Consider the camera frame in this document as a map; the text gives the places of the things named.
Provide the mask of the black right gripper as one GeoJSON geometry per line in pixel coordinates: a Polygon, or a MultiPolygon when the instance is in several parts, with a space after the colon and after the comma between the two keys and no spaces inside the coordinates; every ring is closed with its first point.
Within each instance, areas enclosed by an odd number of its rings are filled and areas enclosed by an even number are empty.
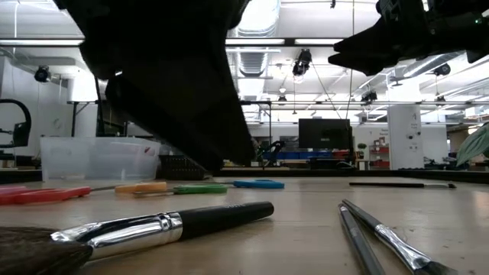
{"type": "Polygon", "coordinates": [[[373,26],[335,43],[333,65],[373,76],[399,60],[421,60],[434,54],[422,0],[379,0],[381,15],[373,26]]]}

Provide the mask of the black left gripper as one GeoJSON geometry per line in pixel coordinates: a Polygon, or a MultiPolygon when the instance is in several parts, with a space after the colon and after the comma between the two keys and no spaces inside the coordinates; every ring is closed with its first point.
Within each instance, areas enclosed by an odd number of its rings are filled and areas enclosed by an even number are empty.
{"type": "MultiPolygon", "coordinates": [[[[228,30],[245,0],[54,0],[83,34],[79,51],[90,71],[112,75],[125,62],[202,55],[225,58],[228,30]]],[[[224,160],[248,165],[251,135],[229,72],[184,66],[125,69],[108,81],[110,105],[124,118],[181,151],[206,170],[224,160]]]]}

